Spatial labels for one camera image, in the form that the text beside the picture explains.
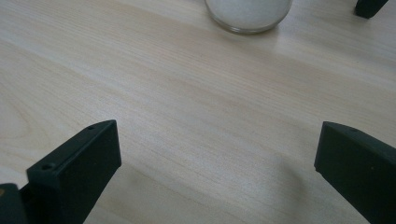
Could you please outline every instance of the light wooden tabletop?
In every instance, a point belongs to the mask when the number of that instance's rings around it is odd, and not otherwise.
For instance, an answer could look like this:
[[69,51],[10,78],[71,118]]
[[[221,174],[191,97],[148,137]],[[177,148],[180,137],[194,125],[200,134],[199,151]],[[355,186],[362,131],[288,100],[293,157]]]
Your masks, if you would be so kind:
[[204,0],[0,0],[0,183],[116,119],[86,223],[367,223],[314,168],[324,120],[396,146],[396,1],[355,4],[234,35]]

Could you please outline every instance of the black plastic block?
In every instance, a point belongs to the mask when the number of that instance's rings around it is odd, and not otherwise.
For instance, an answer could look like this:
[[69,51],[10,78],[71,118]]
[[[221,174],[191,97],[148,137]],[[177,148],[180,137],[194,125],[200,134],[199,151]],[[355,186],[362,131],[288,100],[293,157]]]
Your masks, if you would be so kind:
[[80,224],[120,165],[117,123],[100,122],[30,167],[25,191],[44,204],[46,223]]
[[388,0],[359,0],[355,7],[355,14],[365,19],[372,18]]
[[0,223],[28,224],[20,192],[15,184],[0,185]]
[[373,224],[396,223],[396,149],[345,125],[324,122],[315,167]]

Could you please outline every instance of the black object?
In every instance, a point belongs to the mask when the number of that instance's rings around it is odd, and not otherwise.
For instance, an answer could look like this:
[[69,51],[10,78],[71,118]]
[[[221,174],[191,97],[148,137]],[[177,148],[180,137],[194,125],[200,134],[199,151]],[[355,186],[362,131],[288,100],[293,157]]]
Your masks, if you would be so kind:
[[315,167],[370,223],[396,223],[396,148],[323,122]]
[[355,7],[355,14],[365,19],[372,18],[388,0],[359,0]]
[[96,123],[30,167],[21,190],[0,185],[0,223],[81,224],[120,166],[116,121]]

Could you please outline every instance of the white powder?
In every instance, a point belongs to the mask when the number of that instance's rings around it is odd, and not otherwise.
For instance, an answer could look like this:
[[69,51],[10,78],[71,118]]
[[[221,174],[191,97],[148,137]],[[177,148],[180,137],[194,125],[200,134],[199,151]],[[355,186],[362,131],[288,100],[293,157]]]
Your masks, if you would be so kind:
[[256,33],[280,23],[290,10],[291,0],[206,0],[206,4],[222,25]]

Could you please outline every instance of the glass jar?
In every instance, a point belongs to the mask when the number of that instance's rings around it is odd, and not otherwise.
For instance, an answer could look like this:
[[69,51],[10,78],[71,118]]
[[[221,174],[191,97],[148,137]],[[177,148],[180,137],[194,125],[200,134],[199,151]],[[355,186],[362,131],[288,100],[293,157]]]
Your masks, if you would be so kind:
[[222,27],[256,34],[275,27],[288,14],[291,0],[205,0],[210,16]]

